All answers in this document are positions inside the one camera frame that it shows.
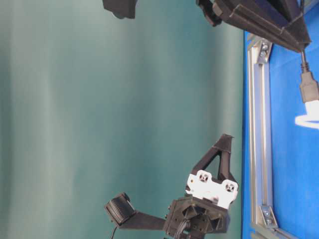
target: cable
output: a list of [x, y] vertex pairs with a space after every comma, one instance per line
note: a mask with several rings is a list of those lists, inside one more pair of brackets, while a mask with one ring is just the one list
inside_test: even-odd
[[301, 12], [304, 14], [305, 13], [305, 0], [300, 1], [300, 9], [301, 9]]
[[190, 227], [190, 221], [184, 219], [178, 226], [174, 239], [180, 239], [184, 230]]
[[112, 235], [111, 235], [111, 238], [110, 239], [113, 239], [113, 237], [114, 237], [114, 234], [115, 234], [115, 231], [116, 231], [116, 229], [117, 229], [118, 227], [115, 227], [114, 229], [113, 229], [113, 231], [112, 231]]

